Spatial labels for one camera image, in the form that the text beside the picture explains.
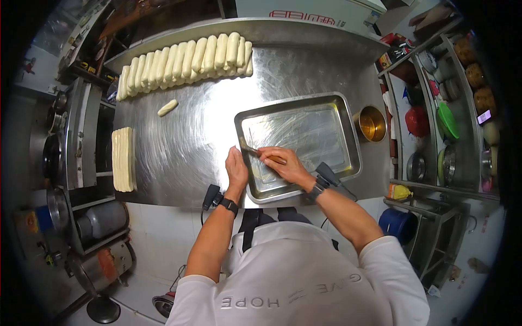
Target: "kitchen counter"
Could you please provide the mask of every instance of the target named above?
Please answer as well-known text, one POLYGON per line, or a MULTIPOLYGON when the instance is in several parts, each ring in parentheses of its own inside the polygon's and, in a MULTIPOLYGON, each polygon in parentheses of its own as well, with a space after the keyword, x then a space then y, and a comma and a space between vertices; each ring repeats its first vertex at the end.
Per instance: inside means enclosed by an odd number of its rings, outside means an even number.
MULTIPOLYGON (((237 113, 262 103, 327 92, 340 92, 353 115, 367 105, 385 112, 373 62, 387 49, 383 43, 317 23, 282 19, 230 19, 152 37, 105 65, 114 71, 133 56, 187 39, 238 31, 251 40, 251 77, 206 79, 191 85, 127 98, 116 106, 114 129, 134 130, 133 192, 116 192, 120 201, 199 208, 210 184, 228 186, 225 159, 239 148, 237 113), (177 99, 178 107, 160 118, 157 111, 177 99)), ((345 182, 359 199, 388 192, 389 142, 361 142, 361 174, 345 182)), ((305 206, 304 196, 264 204, 246 194, 242 208, 305 206)))
MULTIPOLYGON (((208 186, 228 186, 225 159, 239 141, 234 116, 263 102, 338 91, 352 114, 367 105, 384 112, 381 89, 373 66, 335 54, 303 49, 254 48, 254 75, 207 79, 118 103, 114 129, 129 126, 135 138, 137 190, 116 192, 120 201, 178 207, 200 207, 208 186), (179 106, 165 117, 159 108, 172 99, 179 106)), ((388 137, 379 143, 361 142, 362 173, 345 185, 359 199, 383 196, 389 184, 388 137)), ((304 196, 266 204, 246 193, 242 208, 305 206, 304 196)))

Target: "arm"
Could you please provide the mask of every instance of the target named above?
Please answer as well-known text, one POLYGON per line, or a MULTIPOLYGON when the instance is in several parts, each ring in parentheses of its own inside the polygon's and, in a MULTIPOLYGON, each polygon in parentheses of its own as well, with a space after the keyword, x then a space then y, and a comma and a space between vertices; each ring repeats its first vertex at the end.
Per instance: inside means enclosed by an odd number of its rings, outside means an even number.
MULTIPOLYGON (((229 175, 229 188, 224 197, 238 204, 241 193, 246 187, 248 171, 236 147, 230 149, 225 166, 229 175)), ((230 244, 233 224, 234 213, 223 205, 218 205, 201 227, 192 246, 185 276, 203 275, 216 283, 219 282, 221 262, 230 244)))
MULTIPOLYGON (((303 187, 306 192, 312 190, 316 179, 306 171, 294 151, 281 147, 264 147, 259 151, 262 152, 259 159, 286 181, 303 187), (270 160, 268 157, 271 155, 285 159, 287 164, 270 160)), ((377 222, 362 207, 335 190, 325 189, 316 202, 343 237, 352 242, 357 254, 368 243, 384 236, 377 222)))

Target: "dough stick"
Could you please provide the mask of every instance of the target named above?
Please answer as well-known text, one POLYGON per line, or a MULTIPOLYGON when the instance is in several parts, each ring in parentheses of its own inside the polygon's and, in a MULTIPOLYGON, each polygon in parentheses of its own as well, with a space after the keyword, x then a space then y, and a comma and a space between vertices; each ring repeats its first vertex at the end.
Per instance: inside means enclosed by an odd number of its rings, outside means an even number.
POLYGON ((172 100, 169 103, 165 104, 159 111, 158 116, 162 117, 168 112, 172 111, 177 106, 177 100, 172 100))
POLYGON ((139 59, 137 57, 132 58, 130 62, 130 71, 127 78, 127 93, 130 95, 134 92, 134 80, 136 79, 136 71, 138 70, 139 59))
POLYGON ((199 72, 201 64, 203 63, 203 57, 205 50, 207 49, 207 38, 200 38, 197 40, 196 49, 194 50, 194 57, 192 58, 192 70, 199 72))
POLYGON ((125 191, 133 191, 134 186, 131 181, 132 166, 132 129, 125 127, 122 130, 123 138, 123 176, 125 191))
POLYGON ((177 46, 176 59, 174 59, 174 66, 172 67, 172 77, 178 78, 181 76, 183 70, 183 59, 185 58, 185 51, 187 49, 187 42, 181 42, 177 46))
POLYGON ((198 73, 202 74, 205 72, 205 58, 207 57, 207 51, 205 51, 205 54, 203 55, 203 62, 201 64, 201 68, 199 69, 198 73))
POLYGON ((248 67, 246 68, 245 75, 251 76, 254 73, 254 68, 252 65, 252 57, 248 60, 248 67))
POLYGON ((227 63, 229 67, 235 66, 238 61, 239 33, 232 32, 227 42, 227 63))
POLYGON ((111 134, 111 140, 112 140, 112 183, 114 185, 114 189, 118 190, 118 184, 117 184, 117 168, 116 168, 116 132, 117 130, 113 131, 111 134))
POLYGON ((227 76, 235 76, 235 73, 238 72, 238 69, 236 66, 230 67, 227 71, 227 76))
POLYGON ((163 81, 163 76, 165 75, 165 66, 167 65, 167 60, 169 59, 169 52, 170 47, 168 46, 161 50, 158 66, 156 67, 156 84, 158 85, 163 81))
POLYGON ((127 79, 129 77, 130 66, 123 66, 122 68, 122 100, 127 98, 127 79))
POLYGON ((216 46, 216 56, 214 57, 214 66, 215 68, 223 68, 225 65, 225 58, 227 54, 227 43, 228 43, 228 35, 219 34, 218 44, 216 46))
POLYGON ((136 77, 134 78, 134 87, 136 93, 141 92, 141 76, 143 75, 143 69, 145 69, 145 60, 147 59, 147 56, 145 54, 142 54, 139 56, 138 61, 138 70, 136 71, 136 77))
POLYGON ((147 53, 145 58, 145 67, 143 67, 143 73, 141 74, 141 88, 149 86, 149 71, 152 66, 152 61, 154 60, 154 52, 147 53))
POLYGON ((243 67, 245 64, 245 38, 239 38, 239 46, 238 46, 238 61, 235 63, 238 67, 243 67))
POLYGON ((218 45, 218 38, 215 35, 211 35, 207 40, 207 48, 205 49, 205 57, 203 58, 203 66, 205 72, 209 73, 214 71, 214 59, 216 57, 216 46, 218 45))
POLYGON ((117 189, 118 191, 123 190, 122 183, 122 130, 116 130, 116 173, 117 173, 117 189))
POLYGON ((197 76, 198 76, 198 73, 192 70, 190 79, 195 81, 197 79, 197 76))
POLYGON ((247 68, 248 68, 248 61, 245 61, 245 64, 242 67, 238 67, 237 74, 244 75, 247 68))
POLYGON ((122 89, 122 76, 118 76, 118 92, 116 93, 116 100, 118 102, 122 101, 121 89, 122 89))
POLYGON ((152 61, 152 66, 150 66, 150 70, 149 70, 149 86, 150 86, 150 89, 153 89, 153 86, 154 85, 158 85, 158 83, 156 83, 156 73, 158 72, 158 64, 160 63, 160 60, 161 60, 161 50, 156 50, 156 52, 154 52, 154 60, 152 61))
POLYGON ((170 47, 169 58, 167 59, 167 64, 165 65, 165 73, 163 74, 163 78, 166 82, 170 82, 172 80, 172 68, 174 68, 174 60, 176 59, 177 54, 177 44, 170 47))
POLYGON ((183 58, 183 75, 189 78, 192 73, 192 58, 196 51, 196 41, 190 40, 187 42, 187 49, 185 50, 185 57, 183 58))
POLYGON ((248 64, 248 60, 251 55, 252 55, 252 42, 246 41, 245 42, 245 65, 248 64))

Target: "red object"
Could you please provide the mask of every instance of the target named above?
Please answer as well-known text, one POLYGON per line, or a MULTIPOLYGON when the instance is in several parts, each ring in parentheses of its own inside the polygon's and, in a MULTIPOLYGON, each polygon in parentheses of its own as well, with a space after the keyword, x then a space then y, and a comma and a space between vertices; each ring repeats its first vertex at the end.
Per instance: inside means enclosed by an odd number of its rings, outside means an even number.
POLYGON ((116 281, 118 278, 118 271, 114 264, 114 257, 111 255, 111 251, 108 248, 103 248, 96 254, 98 256, 98 263, 103 271, 103 275, 109 283, 116 281))
POLYGON ((390 33, 388 35, 383 36, 381 38, 381 42, 384 42, 386 44, 391 44, 395 38, 396 38, 395 35, 393 33, 390 33))
POLYGON ((405 120, 408 131, 412 135, 416 137, 424 137, 430 133, 428 116, 421 106, 412 106, 411 109, 406 112, 405 120))
POLYGON ((435 96, 437 96, 439 94, 437 83, 431 79, 428 82, 430 84, 431 93, 432 93, 433 97, 435 98, 435 96))

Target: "golden metal bowl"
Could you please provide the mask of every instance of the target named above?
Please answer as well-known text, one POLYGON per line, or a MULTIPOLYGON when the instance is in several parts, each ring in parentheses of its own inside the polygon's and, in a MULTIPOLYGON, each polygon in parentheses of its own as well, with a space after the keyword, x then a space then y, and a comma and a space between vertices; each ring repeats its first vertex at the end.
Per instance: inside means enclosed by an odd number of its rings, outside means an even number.
POLYGON ((353 115, 353 123, 357 133, 366 141, 379 142, 386 135, 386 118, 373 106, 366 106, 360 112, 353 115))

